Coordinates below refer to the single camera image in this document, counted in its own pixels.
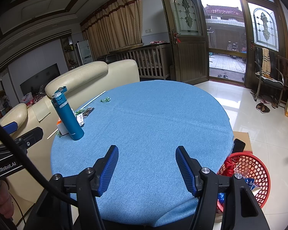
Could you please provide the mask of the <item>person left hand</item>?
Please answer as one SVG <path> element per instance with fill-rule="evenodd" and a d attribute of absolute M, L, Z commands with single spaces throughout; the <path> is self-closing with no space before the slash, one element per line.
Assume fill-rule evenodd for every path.
<path fill-rule="evenodd" d="M 14 205 L 5 181 L 0 181 L 0 214 L 10 219 L 14 214 Z"/>

